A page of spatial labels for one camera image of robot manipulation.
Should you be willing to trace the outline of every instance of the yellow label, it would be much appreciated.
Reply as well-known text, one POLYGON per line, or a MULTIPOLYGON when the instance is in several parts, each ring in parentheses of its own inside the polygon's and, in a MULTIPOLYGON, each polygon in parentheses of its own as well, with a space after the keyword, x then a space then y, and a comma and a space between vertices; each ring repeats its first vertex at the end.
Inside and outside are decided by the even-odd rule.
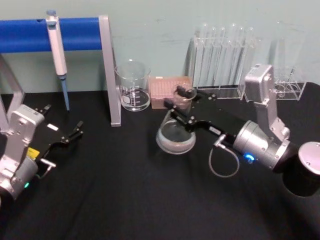
POLYGON ((36 157, 38 157, 39 153, 40 152, 38 150, 35 150, 35 149, 29 147, 26 155, 32 159, 36 159, 36 157))

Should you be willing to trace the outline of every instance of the black table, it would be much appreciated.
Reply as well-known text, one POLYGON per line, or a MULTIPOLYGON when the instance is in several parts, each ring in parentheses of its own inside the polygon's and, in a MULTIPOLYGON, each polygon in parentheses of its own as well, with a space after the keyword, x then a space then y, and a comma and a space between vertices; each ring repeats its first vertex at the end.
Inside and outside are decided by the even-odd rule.
MULTIPOLYGON (((61 93, 26 95, 32 108, 52 104, 46 119, 65 131, 83 120, 84 135, 47 156, 57 168, 31 182, 1 216, 2 239, 320 239, 318 195, 292 195, 281 175, 257 163, 242 161, 232 178, 214 176, 209 133, 197 132, 190 152, 169 155, 155 141, 166 110, 122 110, 122 126, 111 127, 106 92, 71 92, 69 98, 68 114, 61 93)), ((250 104, 218 104, 256 121, 250 104)), ((320 86, 308 83, 300 101, 278 101, 278 115, 293 142, 320 141, 320 86)), ((224 153, 214 156, 222 168, 234 166, 224 153)))

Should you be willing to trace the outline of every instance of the blue led light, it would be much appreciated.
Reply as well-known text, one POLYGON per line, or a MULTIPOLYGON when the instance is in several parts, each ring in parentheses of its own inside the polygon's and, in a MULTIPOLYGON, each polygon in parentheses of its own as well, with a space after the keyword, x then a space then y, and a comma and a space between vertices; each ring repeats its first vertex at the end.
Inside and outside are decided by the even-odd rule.
POLYGON ((254 160, 256 160, 255 157, 250 153, 246 153, 243 156, 245 159, 247 159, 248 163, 252 163, 254 160))

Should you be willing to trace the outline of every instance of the glass beaker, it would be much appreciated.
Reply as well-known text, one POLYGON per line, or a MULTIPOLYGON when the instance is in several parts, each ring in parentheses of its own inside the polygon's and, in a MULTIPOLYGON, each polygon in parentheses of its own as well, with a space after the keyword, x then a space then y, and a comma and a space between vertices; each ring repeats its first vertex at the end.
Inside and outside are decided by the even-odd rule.
MULTIPOLYGON (((190 84, 181 84, 179 86, 185 89, 186 95, 179 95, 176 86, 173 92, 173 103, 183 111, 183 114, 188 115, 192 99, 196 97, 197 91, 190 84)), ((196 134, 186 131, 176 119, 171 117, 171 111, 169 110, 157 132, 156 142, 166 153, 180 155, 194 147, 196 134)))
POLYGON ((150 105, 150 95, 147 89, 150 72, 150 68, 142 62, 132 59, 115 68, 120 83, 120 100, 123 108, 138 112, 150 105))

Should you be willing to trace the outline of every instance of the light blue wall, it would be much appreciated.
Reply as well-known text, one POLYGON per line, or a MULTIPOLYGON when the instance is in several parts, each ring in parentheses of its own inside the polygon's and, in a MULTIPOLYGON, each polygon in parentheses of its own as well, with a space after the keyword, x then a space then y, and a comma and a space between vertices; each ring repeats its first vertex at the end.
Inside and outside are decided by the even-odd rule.
MULTIPOLYGON (((319 8, 316 0, 2 0, 0 16, 38 19, 45 17, 47 9, 55 9, 61 18, 109 15, 117 63, 129 58, 142 60, 154 76, 183 74, 190 38, 203 21, 254 27, 256 35, 264 39, 255 59, 266 63, 275 23, 283 21, 293 37, 297 29, 307 32, 296 61, 308 81, 320 84, 319 8)), ((61 90, 50 53, 6 54, 5 58, 26 92, 61 90)), ((70 91, 103 88, 101 52, 68 52, 66 61, 70 91)))

